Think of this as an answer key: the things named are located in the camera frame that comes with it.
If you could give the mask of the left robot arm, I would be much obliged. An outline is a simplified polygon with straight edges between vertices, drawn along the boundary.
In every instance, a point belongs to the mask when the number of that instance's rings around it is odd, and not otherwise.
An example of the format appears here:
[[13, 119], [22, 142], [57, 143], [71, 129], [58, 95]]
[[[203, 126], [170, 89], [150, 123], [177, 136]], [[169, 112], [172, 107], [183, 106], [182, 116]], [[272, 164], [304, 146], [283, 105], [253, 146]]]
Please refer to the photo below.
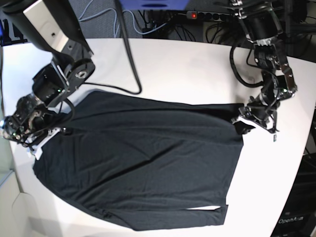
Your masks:
[[293, 71], [288, 63], [281, 23], [270, 0], [230, 0], [223, 6], [233, 11], [245, 33], [245, 40], [252, 43], [249, 55], [255, 64], [248, 66], [259, 69], [262, 81], [248, 83], [242, 79], [234, 61], [234, 52], [243, 39], [237, 40], [230, 50], [230, 65], [236, 79], [248, 88], [260, 88], [257, 97], [239, 108], [239, 118], [276, 135], [277, 109], [281, 101], [292, 98], [297, 92]]

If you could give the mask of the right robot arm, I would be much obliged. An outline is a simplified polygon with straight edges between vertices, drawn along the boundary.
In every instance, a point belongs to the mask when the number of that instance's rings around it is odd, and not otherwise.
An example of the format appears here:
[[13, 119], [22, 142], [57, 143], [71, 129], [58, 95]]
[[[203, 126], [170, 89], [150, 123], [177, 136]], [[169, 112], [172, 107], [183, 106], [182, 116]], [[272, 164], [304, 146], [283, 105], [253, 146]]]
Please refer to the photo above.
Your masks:
[[74, 118], [69, 97], [94, 73], [93, 51], [67, 0], [3, 0], [0, 8], [35, 47], [52, 54], [0, 127], [4, 139], [40, 158], [43, 145]]

